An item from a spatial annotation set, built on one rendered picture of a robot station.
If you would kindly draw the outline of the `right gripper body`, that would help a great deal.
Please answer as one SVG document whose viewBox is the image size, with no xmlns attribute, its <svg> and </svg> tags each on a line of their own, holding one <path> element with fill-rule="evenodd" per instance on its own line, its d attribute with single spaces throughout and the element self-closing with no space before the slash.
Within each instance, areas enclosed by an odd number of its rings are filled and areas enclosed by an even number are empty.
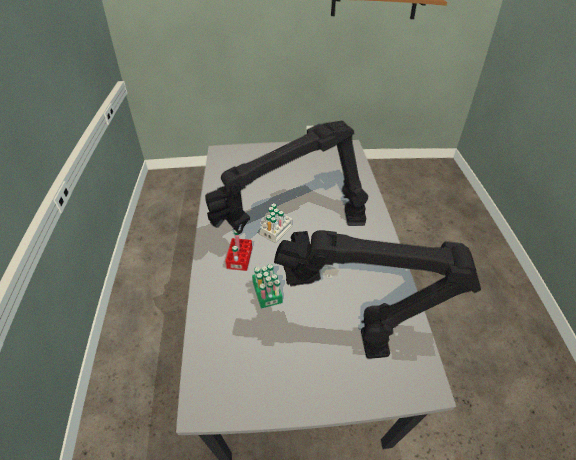
<svg viewBox="0 0 576 460">
<path fill-rule="evenodd" d="M 241 223 L 247 222 L 247 221 L 250 220 L 250 216 L 243 210 L 243 205 L 242 205 L 242 204 L 241 204 L 241 206 L 236 207 L 236 208 L 232 208 L 232 207 L 229 207 L 229 206 L 227 206 L 227 207 L 230 208 L 230 209 L 238 209 L 238 208 L 239 208 L 240 219 L 237 220 L 237 221 L 235 221 L 235 222 L 233 222 L 233 223 L 236 225 L 236 227 L 240 226 Z M 227 220 L 233 227 L 235 227 L 235 225 L 234 225 L 228 218 L 226 218 L 226 220 Z"/>
</svg>

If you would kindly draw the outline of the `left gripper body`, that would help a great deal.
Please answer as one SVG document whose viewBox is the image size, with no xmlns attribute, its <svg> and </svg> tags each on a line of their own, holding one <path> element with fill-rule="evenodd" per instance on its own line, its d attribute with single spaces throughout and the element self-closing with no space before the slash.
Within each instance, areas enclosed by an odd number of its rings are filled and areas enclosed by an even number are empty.
<svg viewBox="0 0 576 460">
<path fill-rule="evenodd" d="M 285 266 L 284 266 L 284 270 L 286 273 L 287 285 L 291 284 L 292 286 L 295 286 L 295 285 L 310 284 L 310 283 L 314 283 L 312 281 L 319 281 L 321 279 L 319 271 L 315 275 L 312 275 L 312 277 L 311 277 L 311 276 L 307 276 L 307 275 L 303 274 L 300 271 L 299 266 L 294 272 L 292 272 L 291 268 L 285 267 Z"/>
</svg>

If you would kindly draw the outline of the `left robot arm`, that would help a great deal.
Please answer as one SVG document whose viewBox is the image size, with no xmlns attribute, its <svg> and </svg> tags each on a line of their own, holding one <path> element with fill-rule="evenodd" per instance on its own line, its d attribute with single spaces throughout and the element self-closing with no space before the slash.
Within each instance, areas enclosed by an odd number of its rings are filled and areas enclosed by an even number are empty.
<svg viewBox="0 0 576 460">
<path fill-rule="evenodd" d="M 383 303 L 364 310 L 361 336 L 366 358 L 373 359 L 389 357 L 388 337 L 393 334 L 393 328 L 403 321 L 459 294 L 470 290 L 474 293 L 481 291 L 476 267 L 471 261 L 472 253 L 463 245 L 445 241 L 441 248 L 423 247 L 359 239 L 325 230 L 315 231 L 310 244 L 308 231 L 301 231 L 293 232 L 291 241 L 281 241 L 274 263 L 289 267 L 292 272 L 299 266 L 307 276 L 317 273 L 325 263 L 362 263 L 445 275 L 395 304 Z"/>
</svg>

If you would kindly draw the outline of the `red block with round holes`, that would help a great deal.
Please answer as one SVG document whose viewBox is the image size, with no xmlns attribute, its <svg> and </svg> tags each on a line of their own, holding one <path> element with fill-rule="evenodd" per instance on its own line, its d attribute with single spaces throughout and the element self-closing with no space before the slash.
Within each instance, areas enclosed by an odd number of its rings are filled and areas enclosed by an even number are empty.
<svg viewBox="0 0 576 460">
<path fill-rule="evenodd" d="M 232 238 L 225 261 L 226 267 L 227 269 L 247 271 L 252 252 L 252 240 L 239 239 L 239 241 L 240 241 L 240 250 L 238 252 L 238 261 L 234 261 L 233 258 L 232 247 L 235 246 L 235 238 Z"/>
</svg>

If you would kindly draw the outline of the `green tube rack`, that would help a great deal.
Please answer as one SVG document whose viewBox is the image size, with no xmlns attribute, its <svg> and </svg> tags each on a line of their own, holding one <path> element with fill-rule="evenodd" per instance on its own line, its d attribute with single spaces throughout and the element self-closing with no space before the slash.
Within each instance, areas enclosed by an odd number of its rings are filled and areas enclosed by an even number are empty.
<svg viewBox="0 0 576 460">
<path fill-rule="evenodd" d="M 268 292 L 267 292 L 266 289 L 265 289 L 266 299 L 262 299 L 262 298 L 261 298 L 261 293 L 260 293 L 261 291 L 260 291 L 260 289 L 258 288 L 258 285 L 257 285 L 257 282 L 256 282 L 256 278 L 255 278 L 255 274 L 252 275 L 252 277 L 253 277 L 252 279 L 254 280 L 253 284 L 255 284 L 254 287 L 256 287 L 256 288 L 255 288 L 255 291 L 257 290 L 257 291 L 256 291 L 256 294 L 258 293 L 257 296 L 258 296 L 258 300 L 259 300 L 259 303 L 260 303 L 261 308 L 265 308 L 265 307 L 269 307 L 269 306 L 273 306 L 273 305 L 277 305 L 277 304 L 283 303 L 283 297 L 282 297 L 282 293 L 281 293 L 280 288 L 279 288 L 279 295 L 278 295 L 278 296 L 275 296 L 275 291 L 273 290 L 273 297 L 271 297 L 271 298 L 268 297 Z"/>
</svg>

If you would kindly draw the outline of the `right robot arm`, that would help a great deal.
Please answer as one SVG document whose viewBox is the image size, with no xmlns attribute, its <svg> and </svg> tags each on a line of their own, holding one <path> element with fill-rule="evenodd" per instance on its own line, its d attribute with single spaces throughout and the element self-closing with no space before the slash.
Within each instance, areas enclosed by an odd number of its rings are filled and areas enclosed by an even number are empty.
<svg viewBox="0 0 576 460">
<path fill-rule="evenodd" d="M 349 199 L 348 203 L 345 203 L 347 220 L 349 223 L 366 222 L 365 203 L 368 194 L 361 188 L 358 175 L 352 142 L 354 130 L 343 120 L 317 125 L 307 129 L 307 134 L 299 139 L 253 161 L 224 171 L 221 175 L 224 186 L 205 195 L 211 225 L 219 228 L 226 218 L 232 223 L 239 220 L 239 208 L 230 209 L 227 205 L 232 208 L 241 206 L 241 190 L 259 177 L 310 152 L 317 150 L 324 152 L 336 145 L 346 177 L 346 182 L 343 181 L 346 186 L 343 185 L 342 193 L 345 195 L 344 198 Z"/>
</svg>

